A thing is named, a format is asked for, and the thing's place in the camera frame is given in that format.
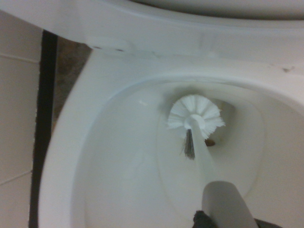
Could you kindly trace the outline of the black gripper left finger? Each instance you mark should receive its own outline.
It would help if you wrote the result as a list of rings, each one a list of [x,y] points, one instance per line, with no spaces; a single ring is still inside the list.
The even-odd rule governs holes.
[[[202,210],[197,210],[193,218],[193,228],[213,228],[212,219]]]

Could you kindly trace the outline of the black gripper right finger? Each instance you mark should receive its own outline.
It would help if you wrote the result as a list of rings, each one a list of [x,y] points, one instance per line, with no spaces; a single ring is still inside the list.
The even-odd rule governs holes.
[[[277,224],[259,220],[259,219],[255,219],[255,222],[259,228],[282,228],[281,226],[279,226]]]

